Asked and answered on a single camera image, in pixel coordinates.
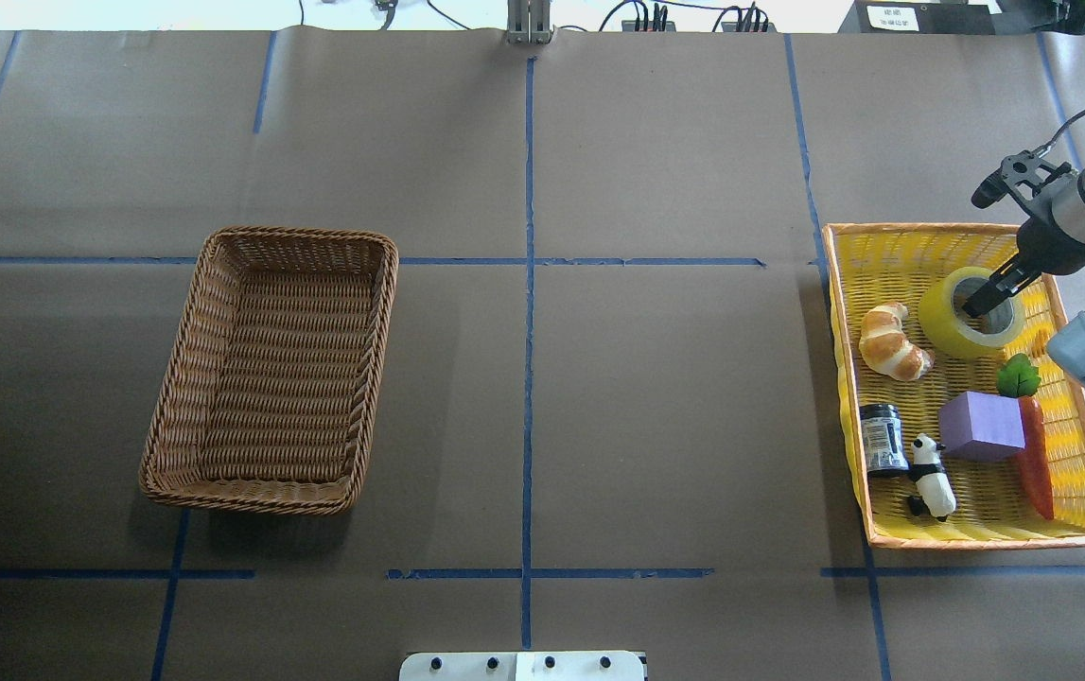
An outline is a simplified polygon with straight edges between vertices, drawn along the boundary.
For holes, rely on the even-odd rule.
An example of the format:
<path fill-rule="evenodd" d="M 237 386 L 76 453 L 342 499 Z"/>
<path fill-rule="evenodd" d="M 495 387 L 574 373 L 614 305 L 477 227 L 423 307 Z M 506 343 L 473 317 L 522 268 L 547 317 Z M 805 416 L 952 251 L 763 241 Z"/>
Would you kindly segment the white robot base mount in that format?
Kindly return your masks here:
<path fill-rule="evenodd" d="M 647 680 L 644 654 L 627 650 L 421 652 L 399 680 Z"/>

